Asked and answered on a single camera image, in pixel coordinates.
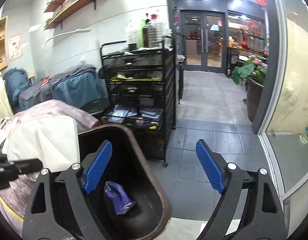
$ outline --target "potted plant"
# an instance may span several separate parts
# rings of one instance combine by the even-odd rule
[[[235,67],[232,72],[233,81],[238,85],[247,80],[246,105],[247,114],[253,122],[262,95],[263,84],[267,74],[267,59],[259,56],[251,56],[243,67]]]

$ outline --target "pink flower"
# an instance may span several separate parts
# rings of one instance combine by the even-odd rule
[[[256,65],[260,65],[260,64],[262,64],[262,60],[256,58],[256,59],[253,61],[253,63],[256,64]]]

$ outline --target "purple crumpled object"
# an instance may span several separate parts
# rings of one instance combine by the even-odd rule
[[[130,200],[124,188],[118,183],[109,180],[105,183],[104,190],[106,196],[113,202],[116,215],[126,214],[136,204],[135,201]]]

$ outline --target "door handle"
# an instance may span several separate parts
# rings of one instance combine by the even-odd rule
[[[206,53],[208,53],[208,30],[205,30],[205,39],[206,39]]]
[[[204,52],[204,35],[203,35],[203,29],[201,29],[201,47],[202,47],[202,52]]]

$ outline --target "black metal storage rack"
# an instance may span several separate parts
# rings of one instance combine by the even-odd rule
[[[172,47],[165,46],[166,39]],[[125,41],[103,44],[100,49],[104,79],[113,105],[130,107],[137,116],[124,116],[122,124],[130,127],[144,155],[166,163],[166,149],[172,129],[176,128],[176,48],[174,39],[164,36],[162,48],[114,52],[103,55],[106,46]],[[144,107],[161,109],[157,121],[141,116]]]

